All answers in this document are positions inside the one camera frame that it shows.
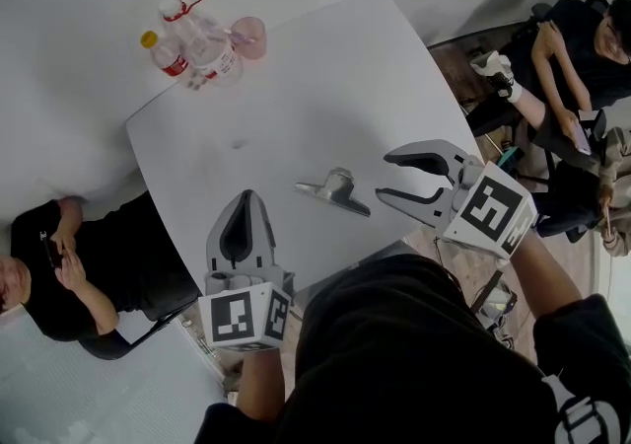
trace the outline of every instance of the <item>glasses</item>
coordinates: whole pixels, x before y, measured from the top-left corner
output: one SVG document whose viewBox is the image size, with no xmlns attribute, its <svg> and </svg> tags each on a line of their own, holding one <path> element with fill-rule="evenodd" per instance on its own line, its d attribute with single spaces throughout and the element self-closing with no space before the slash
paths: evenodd
<svg viewBox="0 0 631 444">
<path fill-rule="evenodd" d="M 629 56 L 629 53 L 627 53 L 625 49 L 622 47 L 622 44 L 620 44 L 620 37 L 618 36 L 618 33 L 616 32 L 616 30 L 613 29 L 613 27 L 609 24 L 609 22 L 607 22 L 607 28 L 609 29 L 609 32 L 611 33 L 608 40 L 610 44 L 612 44 L 612 46 L 615 47 L 615 52 L 618 58 L 620 58 L 620 61 L 626 61 L 627 65 L 630 64 L 631 56 Z"/>
</svg>

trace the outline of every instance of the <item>black t-shirt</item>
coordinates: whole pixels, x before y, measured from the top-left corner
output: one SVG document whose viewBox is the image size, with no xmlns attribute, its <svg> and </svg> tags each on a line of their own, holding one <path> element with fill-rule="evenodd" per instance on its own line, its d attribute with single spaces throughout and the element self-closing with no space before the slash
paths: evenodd
<svg viewBox="0 0 631 444">
<path fill-rule="evenodd" d="M 539 368 L 485 331 L 446 272 L 417 256 L 364 266 L 305 314 L 296 388 L 273 424 L 208 408 L 196 444 L 239 442 L 553 442 L 557 375 L 609 402 L 626 435 L 631 365 L 600 296 L 540 318 Z"/>
<path fill-rule="evenodd" d="M 559 0 L 547 18 L 556 24 L 563 35 L 572 64 L 590 92 L 595 110 L 631 96 L 631 65 L 620 65 L 596 54 L 594 38 L 602 21 L 598 11 L 581 0 Z M 516 39 L 507 44 L 502 52 L 511 60 L 517 82 L 547 102 L 530 58 L 534 40 L 535 35 Z M 576 99 L 554 56 L 550 64 L 564 106 L 576 111 Z"/>
<path fill-rule="evenodd" d="M 56 340 L 97 336 L 92 315 L 59 283 L 40 239 L 41 232 L 48 239 L 55 233 L 60 218 L 59 205 L 51 200 L 11 226 L 11 255 L 26 264 L 32 278 L 25 308 L 41 331 Z M 148 192 L 101 220 L 85 221 L 75 239 L 86 279 L 118 312 L 154 305 L 148 300 L 157 280 L 189 278 Z"/>
</svg>

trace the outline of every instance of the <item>pink cup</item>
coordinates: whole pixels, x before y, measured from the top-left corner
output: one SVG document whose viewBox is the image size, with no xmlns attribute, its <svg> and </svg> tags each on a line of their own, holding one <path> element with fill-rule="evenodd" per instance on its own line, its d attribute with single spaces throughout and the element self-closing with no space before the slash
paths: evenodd
<svg viewBox="0 0 631 444">
<path fill-rule="evenodd" d="M 267 33 L 265 32 L 265 24 L 258 18 L 254 16 L 241 18 L 231 26 L 230 30 L 235 34 L 241 34 L 254 40 L 254 42 L 241 42 L 242 38 L 233 36 L 235 50 L 243 58 L 256 60 L 264 56 L 267 51 Z"/>
</svg>

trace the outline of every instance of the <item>floor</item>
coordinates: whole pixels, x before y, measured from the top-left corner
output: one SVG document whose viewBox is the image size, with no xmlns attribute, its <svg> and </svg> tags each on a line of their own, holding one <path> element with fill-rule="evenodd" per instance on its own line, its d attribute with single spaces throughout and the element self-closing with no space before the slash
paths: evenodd
<svg viewBox="0 0 631 444">
<path fill-rule="evenodd" d="M 486 52 L 502 47 L 518 26 L 495 29 L 472 37 L 433 46 L 430 52 L 443 72 L 458 102 L 467 111 L 473 109 L 491 90 L 487 83 L 477 76 L 468 66 L 470 56 L 476 52 Z M 496 161 L 499 152 L 495 146 L 501 147 L 502 141 L 509 137 L 506 130 L 500 129 L 491 134 L 490 142 L 485 137 L 477 139 L 480 152 L 485 160 Z M 528 157 L 523 161 L 523 172 L 527 175 L 543 175 L 545 171 L 542 152 L 537 148 L 527 147 Z M 476 293 L 488 282 L 495 272 L 494 261 L 485 255 L 467 251 L 458 246 L 437 240 L 432 229 L 421 226 L 419 230 L 403 239 L 405 243 L 421 255 L 434 259 L 444 265 L 457 277 L 462 286 L 467 303 L 471 304 Z M 594 237 L 586 235 L 577 244 L 570 244 L 565 236 L 544 239 L 544 244 L 555 258 L 571 274 L 581 293 L 585 296 L 592 292 Z M 518 296 L 518 302 L 510 314 L 506 324 L 507 332 L 513 337 L 518 353 L 535 361 L 532 326 L 534 319 L 526 305 L 517 276 L 511 266 L 505 268 L 504 281 Z M 225 386 L 227 392 L 238 388 L 239 369 L 242 357 L 234 352 L 205 346 L 199 310 L 195 307 L 182 318 L 189 332 L 218 365 L 227 373 Z M 291 393 L 294 387 L 295 353 L 302 324 L 302 310 L 292 308 L 288 321 L 285 341 L 281 349 L 283 370 L 285 373 L 286 392 Z"/>
</svg>

